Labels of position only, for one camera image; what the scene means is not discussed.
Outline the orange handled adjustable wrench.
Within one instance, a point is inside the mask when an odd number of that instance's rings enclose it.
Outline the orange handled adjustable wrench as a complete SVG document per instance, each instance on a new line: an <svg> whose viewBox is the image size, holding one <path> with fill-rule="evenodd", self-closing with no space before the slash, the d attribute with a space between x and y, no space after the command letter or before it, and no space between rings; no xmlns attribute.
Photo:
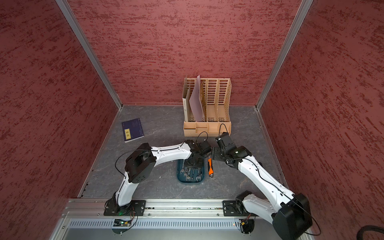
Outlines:
<svg viewBox="0 0 384 240"><path fill-rule="evenodd" d="M209 171L209 177L213 178L214 170L213 170L213 162L211 158L208 159L208 171Z"/></svg>

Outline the teal plastic storage tray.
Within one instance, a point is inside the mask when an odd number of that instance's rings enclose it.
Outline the teal plastic storage tray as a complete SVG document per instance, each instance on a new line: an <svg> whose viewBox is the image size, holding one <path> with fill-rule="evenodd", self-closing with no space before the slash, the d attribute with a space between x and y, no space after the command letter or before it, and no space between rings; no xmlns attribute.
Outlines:
<svg viewBox="0 0 384 240"><path fill-rule="evenodd" d="M195 168L187 168L184 166L184 161L185 160L178 160L177 164L177 179L180 183L183 184L199 184L205 179L205 167L203 166L202 169L195 169ZM191 178L192 180L190 182L186 181L185 178L185 171L190 169L191 170ZM202 172L202 180L200 182L196 182L196 176L198 172Z"/></svg>

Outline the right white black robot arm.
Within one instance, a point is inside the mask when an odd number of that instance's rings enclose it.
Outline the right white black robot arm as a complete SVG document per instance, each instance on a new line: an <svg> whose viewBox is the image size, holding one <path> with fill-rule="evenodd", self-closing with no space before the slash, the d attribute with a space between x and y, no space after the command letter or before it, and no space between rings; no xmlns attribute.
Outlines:
<svg viewBox="0 0 384 240"><path fill-rule="evenodd" d="M313 225L310 202L280 184L244 146L237 147L228 133L216 138L215 154L229 167L244 174L264 194L266 200L245 191L236 197L235 211L256 215L272 224L282 240L296 240Z"/></svg>

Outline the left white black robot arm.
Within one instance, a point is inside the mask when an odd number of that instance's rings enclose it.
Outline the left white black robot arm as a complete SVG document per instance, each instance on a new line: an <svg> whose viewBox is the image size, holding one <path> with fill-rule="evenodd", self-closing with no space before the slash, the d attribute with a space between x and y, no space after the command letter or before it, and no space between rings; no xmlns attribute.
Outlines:
<svg viewBox="0 0 384 240"><path fill-rule="evenodd" d="M199 144L186 140L181 144L167 147L151 147L144 143L126 159L124 179L115 193L116 204L125 207L132 201L133 194L139 183L145 181L153 168L172 161L184 161L188 168L204 166L204 160L212 153L208 141Z"/></svg>

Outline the silver wrench in tray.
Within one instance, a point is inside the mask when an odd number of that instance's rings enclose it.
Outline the silver wrench in tray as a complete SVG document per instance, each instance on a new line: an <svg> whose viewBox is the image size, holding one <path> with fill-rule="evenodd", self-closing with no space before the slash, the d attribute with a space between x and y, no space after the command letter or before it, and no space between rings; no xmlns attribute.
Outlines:
<svg viewBox="0 0 384 240"><path fill-rule="evenodd" d="M200 182L202 180L202 172L199 171L197 176L196 176L196 182Z"/></svg>

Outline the wooden desk file organizer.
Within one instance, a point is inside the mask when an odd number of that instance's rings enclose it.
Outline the wooden desk file organizer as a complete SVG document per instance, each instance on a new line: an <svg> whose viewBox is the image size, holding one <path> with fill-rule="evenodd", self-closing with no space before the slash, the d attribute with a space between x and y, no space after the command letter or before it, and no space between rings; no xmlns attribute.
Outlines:
<svg viewBox="0 0 384 240"><path fill-rule="evenodd" d="M191 93L196 79L188 78ZM202 132L208 133L209 137L216 137L223 132L231 134L232 122L229 114L231 90L230 78L201 78L200 98L204 121L196 122L191 111L189 122L184 120L185 137L197 137Z"/></svg>

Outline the purple folder in organizer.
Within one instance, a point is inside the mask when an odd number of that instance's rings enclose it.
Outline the purple folder in organizer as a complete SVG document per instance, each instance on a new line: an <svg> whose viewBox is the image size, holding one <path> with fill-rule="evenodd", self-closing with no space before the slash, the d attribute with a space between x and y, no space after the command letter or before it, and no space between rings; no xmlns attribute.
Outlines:
<svg viewBox="0 0 384 240"><path fill-rule="evenodd" d="M203 105L200 98L201 76L197 76L194 89L190 96L190 107L196 122L204 121Z"/></svg>

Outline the beige folder in organizer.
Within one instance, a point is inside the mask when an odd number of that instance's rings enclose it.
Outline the beige folder in organizer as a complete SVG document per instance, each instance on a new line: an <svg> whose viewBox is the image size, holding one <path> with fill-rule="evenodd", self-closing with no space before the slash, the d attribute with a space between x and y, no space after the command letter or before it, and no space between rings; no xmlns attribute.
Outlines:
<svg viewBox="0 0 384 240"><path fill-rule="evenodd" d="M183 85L183 93L182 93L185 122L189 122L190 120L190 114L191 114L191 107L189 102L190 97L191 97L191 89L188 82L188 78L185 77L184 85Z"/></svg>

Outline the dark purple notebook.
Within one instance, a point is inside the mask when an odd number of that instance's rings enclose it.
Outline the dark purple notebook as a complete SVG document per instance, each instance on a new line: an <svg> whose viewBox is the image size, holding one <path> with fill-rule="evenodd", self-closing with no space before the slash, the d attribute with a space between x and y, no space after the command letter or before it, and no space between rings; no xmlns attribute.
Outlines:
<svg viewBox="0 0 384 240"><path fill-rule="evenodd" d="M140 118L122 122L124 142L144 137L144 130Z"/></svg>

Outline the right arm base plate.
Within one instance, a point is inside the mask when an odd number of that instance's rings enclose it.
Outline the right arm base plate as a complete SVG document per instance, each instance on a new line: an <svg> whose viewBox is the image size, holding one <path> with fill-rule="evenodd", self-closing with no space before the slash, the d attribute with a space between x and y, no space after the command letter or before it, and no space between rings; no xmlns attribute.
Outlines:
<svg viewBox="0 0 384 240"><path fill-rule="evenodd" d="M240 201L222 201L225 217L243 217L246 215L243 204Z"/></svg>

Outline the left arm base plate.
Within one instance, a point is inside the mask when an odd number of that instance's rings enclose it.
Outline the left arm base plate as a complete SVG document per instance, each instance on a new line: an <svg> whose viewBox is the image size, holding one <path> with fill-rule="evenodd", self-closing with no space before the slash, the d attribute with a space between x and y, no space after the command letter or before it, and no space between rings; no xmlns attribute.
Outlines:
<svg viewBox="0 0 384 240"><path fill-rule="evenodd" d="M104 216L143 216L147 201L132 200L128 205L119 206L115 199L106 201Z"/></svg>

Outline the aluminium front rail frame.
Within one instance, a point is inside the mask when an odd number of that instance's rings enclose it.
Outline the aluminium front rail frame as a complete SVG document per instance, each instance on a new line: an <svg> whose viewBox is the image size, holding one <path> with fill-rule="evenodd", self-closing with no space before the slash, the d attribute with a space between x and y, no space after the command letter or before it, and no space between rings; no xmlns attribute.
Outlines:
<svg viewBox="0 0 384 240"><path fill-rule="evenodd" d="M278 240L256 216L225 217L221 199L147 199L143 216L104 216L106 199L71 199L52 240Z"/></svg>

